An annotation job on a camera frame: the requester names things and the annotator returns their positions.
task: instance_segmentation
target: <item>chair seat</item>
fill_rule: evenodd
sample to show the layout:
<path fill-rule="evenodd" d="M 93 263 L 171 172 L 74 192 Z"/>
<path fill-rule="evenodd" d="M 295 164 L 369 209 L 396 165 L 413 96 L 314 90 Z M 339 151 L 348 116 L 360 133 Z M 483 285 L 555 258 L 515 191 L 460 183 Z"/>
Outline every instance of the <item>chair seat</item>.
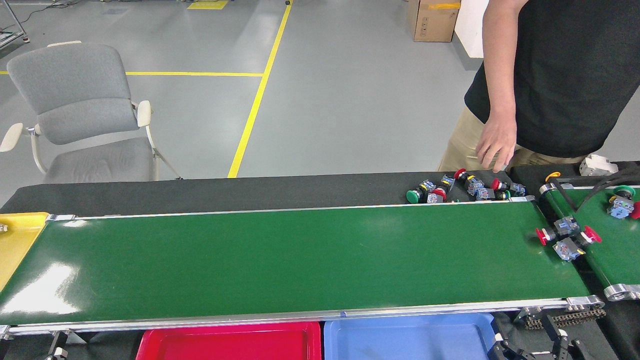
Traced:
<path fill-rule="evenodd" d="M 152 181 L 153 153 L 147 138 L 132 138 L 58 155 L 47 184 Z"/>

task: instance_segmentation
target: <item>black t-shirt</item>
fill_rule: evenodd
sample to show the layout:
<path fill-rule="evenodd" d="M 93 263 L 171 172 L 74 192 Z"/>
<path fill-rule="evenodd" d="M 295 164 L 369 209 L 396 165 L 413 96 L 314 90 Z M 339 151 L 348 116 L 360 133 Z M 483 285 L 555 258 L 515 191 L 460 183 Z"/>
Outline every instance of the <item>black t-shirt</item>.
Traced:
<path fill-rule="evenodd" d="M 598 150 L 640 86 L 640 0 L 529 0 L 514 77 L 518 145 L 560 158 Z M 487 121 L 484 64 L 465 103 Z"/>

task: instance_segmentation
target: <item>gray chair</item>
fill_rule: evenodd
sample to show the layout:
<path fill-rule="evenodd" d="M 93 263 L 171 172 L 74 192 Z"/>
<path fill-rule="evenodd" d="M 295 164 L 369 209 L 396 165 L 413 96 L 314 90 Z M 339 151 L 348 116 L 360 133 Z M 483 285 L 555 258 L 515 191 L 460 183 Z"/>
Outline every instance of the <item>gray chair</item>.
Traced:
<path fill-rule="evenodd" d="M 0 152 L 13 149 L 20 135 L 31 137 L 33 159 L 45 183 L 103 183 L 158 179 L 158 160 L 149 124 L 151 104 L 131 102 L 131 93 L 118 51 L 101 44 L 69 42 L 16 56 L 7 70 L 18 91 L 36 112 L 33 127 L 14 124 Z M 49 168 L 40 160 L 38 137 L 63 145 L 85 138 L 138 130 L 137 137 L 58 155 Z"/>

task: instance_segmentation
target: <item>gray floor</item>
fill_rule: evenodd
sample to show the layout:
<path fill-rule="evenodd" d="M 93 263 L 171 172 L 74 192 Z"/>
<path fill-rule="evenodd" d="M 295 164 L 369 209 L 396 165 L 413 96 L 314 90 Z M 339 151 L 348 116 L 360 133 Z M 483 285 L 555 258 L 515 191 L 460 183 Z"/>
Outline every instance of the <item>gray floor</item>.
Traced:
<path fill-rule="evenodd" d="M 237 0 L 224 10 L 187 6 L 84 0 L 35 13 L 24 25 L 31 43 L 1 58 L 0 70 L 26 51 L 82 40 L 118 49 L 128 71 L 264 71 L 284 0 Z M 13 5 L 20 19 L 43 7 Z M 434 170 L 480 62 L 455 39 L 413 42 L 405 11 L 400 0 L 297 0 L 238 176 Z M 0 13 L 0 26 L 9 23 Z M 134 101 L 154 105 L 156 141 L 183 177 L 227 176 L 260 78 L 129 76 L 129 82 Z M 639 114 L 636 94 L 598 153 L 637 160 Z M 34 115 L 0 75 L 0 133 L 15 122 L 33 124 Z M 50 163 L 69 149 L 129 136 L 66 146 L 44 140 L 43 158 Z M 27 138 L 0 154 L 0 169 L 0 203 L 43 179 Z M 165 168 L 161 175 L 172 178 Z"/>

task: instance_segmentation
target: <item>yellow tape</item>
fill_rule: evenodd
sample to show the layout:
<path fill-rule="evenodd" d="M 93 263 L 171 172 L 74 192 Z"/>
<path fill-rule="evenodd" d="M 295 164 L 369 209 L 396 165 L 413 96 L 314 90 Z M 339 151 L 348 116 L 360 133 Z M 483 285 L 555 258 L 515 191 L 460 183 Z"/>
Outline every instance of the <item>yellow tape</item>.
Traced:
<path fill-rule="evenodd" d="M 189 5 L 187 10 L 222 10 L 227 5 L 228 0 L 225 1 L 195 1 Z"/>
<path fill-rule="evenodd" d="M 246 150 L 246 145 L 249 142 L 249 136 L 251 136 L 251 130 L 253 129 L 255 118 L 258 115 L 258 109 L 260 109 L 260 103 L 262 102 L 264 89 L 267 87 L 267 81 L 269 80 L 269 75 L 271 74 L 271 68 L 273 67 L 273 62 L 276 58 L 278 47 L 280 47 L 280 39 L 282 39 L 284 27 L 287 25 L 287 19 L 289 18 L 290 11 L 291 5 L 287 5 L 287 9 L 284 11 L 284 15 L 282 16 L 282 22 L 280 23 L 280 27 L 278 28 L 278 33 L 276 34 L 276 40 L 273 42 L 273 47 L 271 48 L 271 54 L 269 55 L 267 66 L 264 69 L 264 75 L 262 75 L 262 80 L 260 81 L 260 85 L 258 86 L 258 92 L 255 94 L 253 106 L 251 107 L 251 112 L 249 112 L 249 118 L 246 120 L 246 124 L 244 125 L 244 131 L 242 133 L 242 137 L 240 137 L 240 143 L 238 144 L 238 148 L 236 149 L 236 155 L 234 156 L 234 161 L 231 163 L 231 168 L 229 169 L 229 174 L 227 177 L 237 177 L 238 175 L 240 163 L 242 162 L 242 158 L 244 157 L 244 151 Z"/>
<path fill-rule="evenodd" d="M 150 76 L 251 76 L 261 77 L 259 72 L 190 72 L 190 71 L 127 71 L 127 75 L 150 75 Z"/>
<path fill-rule="evenodd" d="M 459 9 L 460 3 L 448 3 L 448 4 L 431 4 L 427 7 L 428 10 L 446 10 L 446 9 Z"/>

